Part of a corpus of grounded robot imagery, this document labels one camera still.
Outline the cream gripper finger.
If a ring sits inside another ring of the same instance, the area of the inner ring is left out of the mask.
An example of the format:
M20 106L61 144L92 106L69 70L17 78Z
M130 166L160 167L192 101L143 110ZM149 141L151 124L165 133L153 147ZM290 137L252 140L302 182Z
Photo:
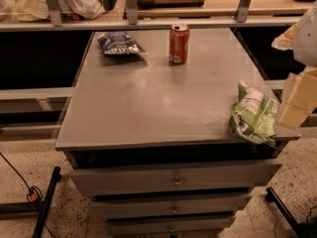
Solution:
M317 67L306 66L299 74L291 73L282 89L277 123L298 128L317 108Z
M296 24L289 27L284 33L273 40L271 46L281 51L292 50L296 27Z

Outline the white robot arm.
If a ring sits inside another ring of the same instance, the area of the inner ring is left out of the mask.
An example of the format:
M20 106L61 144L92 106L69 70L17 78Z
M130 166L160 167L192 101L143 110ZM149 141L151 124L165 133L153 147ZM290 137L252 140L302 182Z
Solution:
M284 127L298 128L317 107L317 1L271 46L293 50L294 59L305 65L302 72L286 80L277 118Z

